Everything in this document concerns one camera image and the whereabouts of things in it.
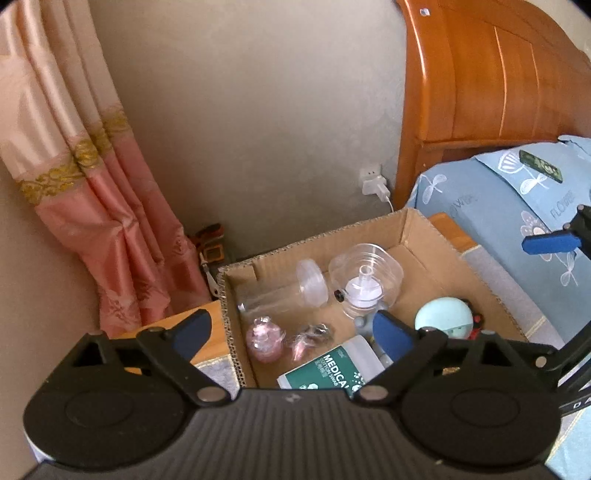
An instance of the wooden bed headboard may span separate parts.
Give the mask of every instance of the wooden bed headboard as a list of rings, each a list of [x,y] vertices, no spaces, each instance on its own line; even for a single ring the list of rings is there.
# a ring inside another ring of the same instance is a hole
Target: wooden bed headboard
[[[394,205],[417,176],[559,135],[591,137],[591,61],[525,0],[397,0],[407,25]]]

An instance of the plastic lid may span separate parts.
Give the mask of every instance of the plastic lid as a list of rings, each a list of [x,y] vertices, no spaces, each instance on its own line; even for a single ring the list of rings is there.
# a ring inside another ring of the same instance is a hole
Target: plastic lid
[[[326,285],[322,270],[311,258],[300,260],[295,268],[300,282],[300,292],[310,307],[322,307],[329,301],[329,288]]]

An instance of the plastic container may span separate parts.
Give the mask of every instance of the plastic container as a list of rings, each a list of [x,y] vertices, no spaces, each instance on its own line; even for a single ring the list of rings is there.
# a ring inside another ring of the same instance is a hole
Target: plastic container
[[[369,343],[361,335],[357,335],[283,374],[277,379],[277,383],[285,389],[344,388],[352,395],[382,371],[384,366]]]
[[[400,293],[404,272],[383,248],[358,244],[329,264],[335,297],[354,319],[378,310],[380,302],[390,307]]]
[[[297,309],[322,307],[329,290],[322,270],[311,258],[300,260],[295,279],[286,286],[271,283],[246,283],[236,288],[236,302],[243,320]]]
[[[267,364],[281,358],[284,338],[285,332],[270,317],[261,317],[248,329],[246,345],[254,358]]]

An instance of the curtain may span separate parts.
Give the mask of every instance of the curtain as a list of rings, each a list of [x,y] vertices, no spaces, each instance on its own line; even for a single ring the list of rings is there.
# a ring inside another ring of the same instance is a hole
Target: curtain
[[[0,157],[93,275],[109,336],[210,300],[129,127],[87,0],[20,0],[1,15]]]

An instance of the bedsheet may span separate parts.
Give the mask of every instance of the bedsheet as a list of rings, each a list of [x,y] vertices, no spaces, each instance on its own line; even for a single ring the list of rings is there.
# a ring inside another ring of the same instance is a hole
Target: bedsheet
[[[591,295],[586,293],[591,288],[591,261],[582,254],[530,256],[523,252],[525,236],[549,229],[510,185],[478,160],[429,169],[417,180],[407,206],[425,216],[446,212],[498,263],[494,274],[494,268],[476,259],[476,252],[466,254],[532,341],[560,348],[589,321]],[[495,291],[500,287],[494,283],[504,271],[519,285],[523,296],[513,294],[509,300],[517,286],[505,285],[504,293]],[[591,458],[585,452],[591,445],[589,410],[565,418],[548,459],[549,467],[562,478],[591,478]]]

